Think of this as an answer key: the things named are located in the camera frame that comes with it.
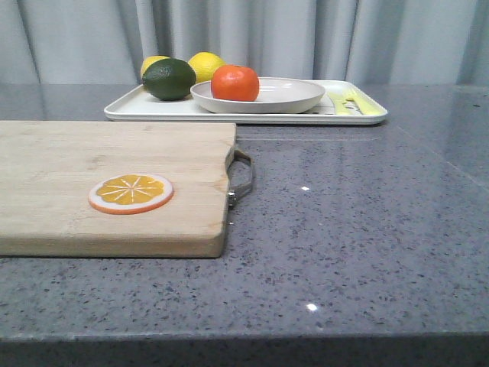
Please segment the cream shallow plate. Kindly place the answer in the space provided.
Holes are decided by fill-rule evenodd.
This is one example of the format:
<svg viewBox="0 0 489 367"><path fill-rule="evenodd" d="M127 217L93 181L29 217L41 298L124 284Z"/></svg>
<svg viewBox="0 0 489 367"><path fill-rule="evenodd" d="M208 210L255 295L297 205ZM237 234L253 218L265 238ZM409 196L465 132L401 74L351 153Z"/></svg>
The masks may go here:
<svg viewBox="0 0 489 367"><path fill-rule="evenodd" d="M214 98L210 81L194 85L190 92L198 106L221 114L302 113L316 106L325 95L323 86L310 81L273 77L259 80L259 93L253 102Z"/></svg>

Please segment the orange mandarin fruit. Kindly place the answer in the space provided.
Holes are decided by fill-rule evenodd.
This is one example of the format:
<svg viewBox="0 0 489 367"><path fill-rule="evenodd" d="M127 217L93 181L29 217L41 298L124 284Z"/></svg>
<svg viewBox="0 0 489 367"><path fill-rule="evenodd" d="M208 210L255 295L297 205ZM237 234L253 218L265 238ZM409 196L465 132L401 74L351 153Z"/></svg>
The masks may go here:
<svg viewBox="0 0 489 367"><path fill-rule="evenodd" d="M259 88L259 77L250 67L227 64L219 67L211 79L211 93L215 99L253 102Z"/></svg>

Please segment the cream rectangular bear tray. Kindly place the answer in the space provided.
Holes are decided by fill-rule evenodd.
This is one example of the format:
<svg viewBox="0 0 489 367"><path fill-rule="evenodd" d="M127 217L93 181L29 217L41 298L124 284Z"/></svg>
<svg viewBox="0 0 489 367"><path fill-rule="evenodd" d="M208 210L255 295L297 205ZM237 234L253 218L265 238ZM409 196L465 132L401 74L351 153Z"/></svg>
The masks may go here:
<svg viewBox="0 0 489 367"><path fill-rule="evenodd" d="M192 95L184 99L165 102L138 86L104 108L106 117L114 121L208 121L249 124L296 125L375 125L387 117L388 111L354 84L339 80L306 80L325 88L319 103L296 114L221 114L197 105ZM338 93L345 99L350 115L336 115L327 92Z"/></svg>

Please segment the orange slice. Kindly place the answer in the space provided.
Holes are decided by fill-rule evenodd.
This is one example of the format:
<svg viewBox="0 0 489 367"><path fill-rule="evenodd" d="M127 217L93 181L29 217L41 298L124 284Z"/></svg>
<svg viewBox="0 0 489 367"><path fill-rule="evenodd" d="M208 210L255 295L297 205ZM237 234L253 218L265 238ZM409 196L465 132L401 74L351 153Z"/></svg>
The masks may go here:
<svg viewBox="0 0 489 367"><path fill-rule="evenodd" d="M165 177L133 173L111 177L96 184L88 195L92 208L115 215L139 214L163 206L174 194Z"/></svg>

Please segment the yellow lemon right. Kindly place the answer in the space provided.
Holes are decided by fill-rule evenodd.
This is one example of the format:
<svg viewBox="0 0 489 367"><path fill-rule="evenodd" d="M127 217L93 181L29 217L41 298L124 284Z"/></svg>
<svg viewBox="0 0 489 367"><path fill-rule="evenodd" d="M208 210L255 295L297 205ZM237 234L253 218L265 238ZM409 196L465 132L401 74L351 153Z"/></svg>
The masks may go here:
<svg viewBox="0 0 489 367"><path fill-rule="evenodd" d="M196 83L210 81L215 71L226 65L226 62L218 55L210 52L198 52L192 56L188 64L196 74Z"/></svg>

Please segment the dark green lime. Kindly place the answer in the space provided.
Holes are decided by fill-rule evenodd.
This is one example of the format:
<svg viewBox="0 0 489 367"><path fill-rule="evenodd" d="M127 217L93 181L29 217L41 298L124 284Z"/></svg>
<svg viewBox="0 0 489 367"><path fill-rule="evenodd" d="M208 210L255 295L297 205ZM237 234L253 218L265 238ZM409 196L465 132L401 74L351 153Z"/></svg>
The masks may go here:
<svg viewBox="0 0 489 367"><path fill-rule="evenodd" d="M152 63L143 73L142 83L152 96L163 101L186 98L196 83L196 73L184 60L167 58Z"/></svg>

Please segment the yellow lemon behind lime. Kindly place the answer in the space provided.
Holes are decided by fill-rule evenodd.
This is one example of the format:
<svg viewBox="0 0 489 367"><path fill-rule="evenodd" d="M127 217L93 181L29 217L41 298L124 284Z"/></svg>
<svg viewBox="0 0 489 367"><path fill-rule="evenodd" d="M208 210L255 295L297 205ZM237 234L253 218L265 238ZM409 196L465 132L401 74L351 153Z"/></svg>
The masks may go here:
<svg viewBox="0 0 489 367"><path fill-rule="evenodd" d="M143 63L141 64L140 77L143 77L148 67L150 67L153 63L160 60L166 60L166 59L168 59L168 56L164 56L164 55L153 55L153 56L146 57Z"/></svg>

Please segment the wooden cutting board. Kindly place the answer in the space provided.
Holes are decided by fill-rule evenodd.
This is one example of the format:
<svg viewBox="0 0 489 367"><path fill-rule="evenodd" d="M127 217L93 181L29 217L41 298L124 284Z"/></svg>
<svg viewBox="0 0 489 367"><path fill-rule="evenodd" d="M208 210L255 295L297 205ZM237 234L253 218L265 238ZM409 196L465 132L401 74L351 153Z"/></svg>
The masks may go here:
<svg viewBox="0 0 489 367"><path fill-rule="evenodd" d="M3 121L1 254L216 258L233 123Z"/></svg>

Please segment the grey curtain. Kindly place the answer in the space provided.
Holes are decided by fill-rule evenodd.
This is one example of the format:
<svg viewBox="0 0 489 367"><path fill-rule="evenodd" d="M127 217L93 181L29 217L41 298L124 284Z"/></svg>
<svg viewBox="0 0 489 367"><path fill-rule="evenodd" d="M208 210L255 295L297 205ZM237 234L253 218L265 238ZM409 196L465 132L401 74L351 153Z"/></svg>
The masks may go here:
<svg viewBox="0 0 489 367"><path fill-rule="evenodd" d="M263 76L488 84L486 1L3 1L1 81L131 84L200 51Z"/></svg>

